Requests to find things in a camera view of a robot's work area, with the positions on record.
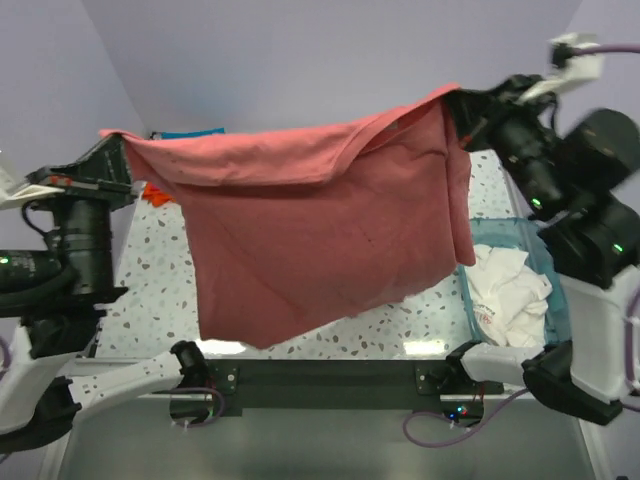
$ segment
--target orange object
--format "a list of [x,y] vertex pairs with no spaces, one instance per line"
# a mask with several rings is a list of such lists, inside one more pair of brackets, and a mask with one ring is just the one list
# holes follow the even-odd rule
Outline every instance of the orange object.
[[158,187],[147,183],[142,192],[142,198],[151,203],[154,207],[161,207],[167,202],[175,202],[175,198],[171,195],[164,193]]

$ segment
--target speckled countertop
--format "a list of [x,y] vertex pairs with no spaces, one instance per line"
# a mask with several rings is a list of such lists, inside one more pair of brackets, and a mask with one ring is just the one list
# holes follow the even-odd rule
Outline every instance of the speckled countertop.
[[[513,216],[493,152],[472,155],[470,216]],[[139,201],[118,268],[129,293],[111,305],[98,336],[100,358],[147,358],[178,340],[197,340],[205,356],[263,359],[439,358],[470,338],[457,275],[395,305],[341,319],[267,350],[199,341],[193,263],[180,207]]]

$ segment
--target white cloth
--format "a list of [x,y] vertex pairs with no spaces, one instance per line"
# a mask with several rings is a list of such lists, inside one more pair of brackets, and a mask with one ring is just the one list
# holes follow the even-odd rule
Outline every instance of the white cloth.
[[476,264],[466,267],[473,313],[487,340],[498,346],[544,345],[546,298],[551,283],[525,265],[514,248],[475,245]]

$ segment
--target blue plastic bin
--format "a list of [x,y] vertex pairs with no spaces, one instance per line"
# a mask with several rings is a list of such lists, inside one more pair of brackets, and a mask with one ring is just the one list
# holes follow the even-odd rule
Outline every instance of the blue plastic bin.
[[[545,322],[545,340],[547,344],[556,344],[571,339],[569,306],[560,285],[560,278],[553,269],[553,259],[544,242],[536,234],[538,226],[523,218],[471,220],[471,234],[474,244],[490,247],[518,248],[529,252],[527,266],[534,272],[545,274],[553,287],[547,298],[549,310]],[[473,303],[469,292],[469,283],[464,267],[459,268],[462,298],[469,319],[471,335],[474,340],[486,341],[473,314]]]

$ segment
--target pink towel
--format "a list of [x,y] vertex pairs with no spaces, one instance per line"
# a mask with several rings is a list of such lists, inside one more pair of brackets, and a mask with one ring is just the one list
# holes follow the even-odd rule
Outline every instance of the pink towel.
[[439,98],[456,88],[339,125],[119,132],[134,177],[182,207],[202,339],[266,348],[472,265],[471,165]]

